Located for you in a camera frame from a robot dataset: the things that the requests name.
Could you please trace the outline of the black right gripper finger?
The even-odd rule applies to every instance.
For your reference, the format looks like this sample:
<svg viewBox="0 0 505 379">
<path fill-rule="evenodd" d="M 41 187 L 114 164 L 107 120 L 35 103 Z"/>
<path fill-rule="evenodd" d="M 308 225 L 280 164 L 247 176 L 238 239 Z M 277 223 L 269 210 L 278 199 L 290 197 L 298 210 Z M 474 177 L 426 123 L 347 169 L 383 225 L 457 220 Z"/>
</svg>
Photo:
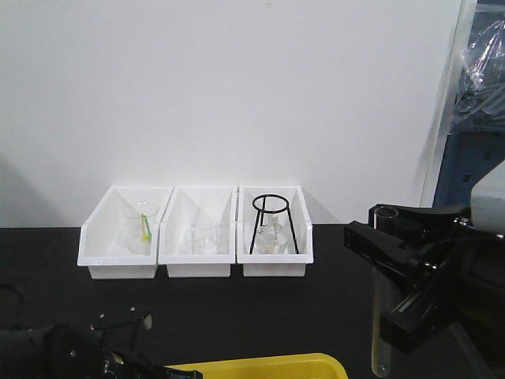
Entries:
<svg viewBox="0 0 505 379">
<path fill-rule="evenodd" d="M 412 276 L 417 270 L 416 252 L 403 240 L 357 221 L 344 227 L 344 246 L 385 276 Z"/>
<path fill-rule="evenodd" d="M 392 306 L 380 315 L 380 337 L 402 352 L 412 352 L 458 320 L 458 280 L 436 274 L 420 289 L 402 295 L 394 288 Z"/>
</svg>

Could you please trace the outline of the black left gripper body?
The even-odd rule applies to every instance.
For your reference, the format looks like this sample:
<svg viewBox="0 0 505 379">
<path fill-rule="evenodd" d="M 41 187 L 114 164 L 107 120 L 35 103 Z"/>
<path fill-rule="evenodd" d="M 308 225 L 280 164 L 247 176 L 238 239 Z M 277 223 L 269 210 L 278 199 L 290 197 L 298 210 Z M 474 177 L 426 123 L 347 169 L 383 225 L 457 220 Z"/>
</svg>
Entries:
<svg viewBox="0 0 505 379">
<path fill-rule="evenodd" d="M 199 370 L 181 370 L 154 363 L 137 349 L 142 332 L 152 329 L 152 313 L 129 311 L 124 318 L 110 319 L 100 313 L 89 329 L 98 337 L 100 359 L 98 378 L 202 378 Z"/>
</svg>

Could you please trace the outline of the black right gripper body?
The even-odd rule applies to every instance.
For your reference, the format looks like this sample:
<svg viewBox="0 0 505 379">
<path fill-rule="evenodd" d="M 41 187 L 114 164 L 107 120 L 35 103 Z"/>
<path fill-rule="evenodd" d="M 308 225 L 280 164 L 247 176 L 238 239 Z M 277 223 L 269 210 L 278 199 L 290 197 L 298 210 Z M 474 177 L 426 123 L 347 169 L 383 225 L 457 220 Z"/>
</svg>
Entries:
<svg viewBox="0 0 505 379">
<path fill-rule="evenodd" d="M 372 228 L 373 211 L 379 206 L 368 212 Z M 454 273 L 458 280 L 458 319 L 476 318 L 483 324 L 503 325 L 503 235 L 476 229 L 465 206 L 386 206 L 395 208 L 398 215 L 384 232 L 403 240 L 418 259 L 412 276 L 386 276 L 399 292 L 405 295 L 420 289 L 436 274 Z"/>
</svg>

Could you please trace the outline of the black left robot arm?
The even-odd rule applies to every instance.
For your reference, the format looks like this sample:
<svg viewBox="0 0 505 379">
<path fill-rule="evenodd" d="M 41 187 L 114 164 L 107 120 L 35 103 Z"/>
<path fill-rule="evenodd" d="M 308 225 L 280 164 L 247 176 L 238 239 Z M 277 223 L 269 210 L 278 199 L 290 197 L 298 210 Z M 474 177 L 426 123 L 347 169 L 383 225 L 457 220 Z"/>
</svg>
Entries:
<svg viewBox="0 0 505 379">
<path fill-rule="evenodd" d="M 157 365 L 137 350 L 139 332 L 152 328 L 149 311 L 131 306 L 121 321 L 60 322 L 22 328 L 1 318 L 2 378 L 202 378 L 199 370 Z"/>
</svg>

